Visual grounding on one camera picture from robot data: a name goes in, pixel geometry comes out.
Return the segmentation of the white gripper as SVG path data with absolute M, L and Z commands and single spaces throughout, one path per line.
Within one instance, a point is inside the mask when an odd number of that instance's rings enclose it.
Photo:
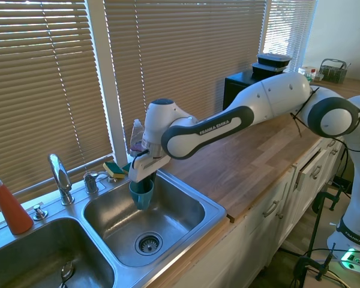
M 128 177 L 137 182 L 137 192 L 147 193 L 149 191 L 149 180 L 154 183 L 156 171 L 170 161 L 170 156 L 164 155 L 154 158 L 149 152 L 139 153 L 130 165 Z

